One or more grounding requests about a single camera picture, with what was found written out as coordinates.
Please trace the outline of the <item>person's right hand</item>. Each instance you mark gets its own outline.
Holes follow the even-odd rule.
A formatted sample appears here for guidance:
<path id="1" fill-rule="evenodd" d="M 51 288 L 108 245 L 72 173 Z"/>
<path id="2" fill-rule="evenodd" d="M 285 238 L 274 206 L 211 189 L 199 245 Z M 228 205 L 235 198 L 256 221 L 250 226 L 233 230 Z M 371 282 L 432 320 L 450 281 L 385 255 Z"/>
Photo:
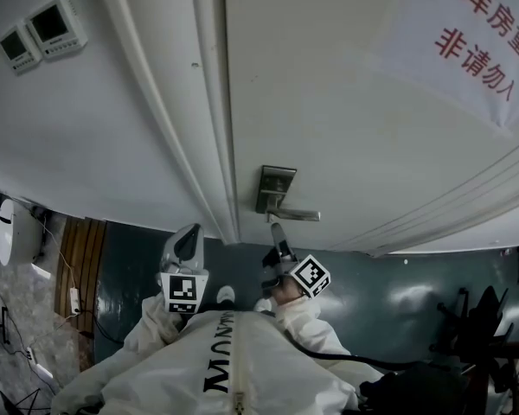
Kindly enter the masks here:
<path id="1" fill-rule="evenodd" d="M 290 276 L 284 276 L 270 292 L 270 300 L 277 307 L 284 307 L 304 300 L 307 296 L 300 284 Z"/>

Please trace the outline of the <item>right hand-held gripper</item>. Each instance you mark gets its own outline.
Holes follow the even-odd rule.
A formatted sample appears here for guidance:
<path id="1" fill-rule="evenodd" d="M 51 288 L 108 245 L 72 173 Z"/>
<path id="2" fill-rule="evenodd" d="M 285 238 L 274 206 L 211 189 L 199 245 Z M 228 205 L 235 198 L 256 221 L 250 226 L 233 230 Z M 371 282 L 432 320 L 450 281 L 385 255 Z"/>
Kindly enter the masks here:
<path id="1" fill-rule="evenodd" d="M 292 278 L 309 299 L 317 297 L 331 282 L 329 271 L 312 255 L 299 259 L 278 222 L 272 223 L 271 232 L 275 248 L 263 258 L 262 265 L 273 269 L 274 278 L 262 283 L 264 296 L 282 286 L 285 278 Z"/>

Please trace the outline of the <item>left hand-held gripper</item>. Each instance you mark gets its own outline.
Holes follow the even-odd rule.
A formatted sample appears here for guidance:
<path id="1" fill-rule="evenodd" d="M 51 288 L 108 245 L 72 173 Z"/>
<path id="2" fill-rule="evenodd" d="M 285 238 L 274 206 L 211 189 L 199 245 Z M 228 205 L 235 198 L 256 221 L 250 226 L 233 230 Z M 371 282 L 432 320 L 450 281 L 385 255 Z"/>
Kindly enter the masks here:
<path id="1" fill-rule="evenodd" d="M 159 280 L 169 313 L 194 315 L 199 310 L 208 282 L 204 268 L 204 232 L 191 224 L 171 235 L 160 261 Z"/>

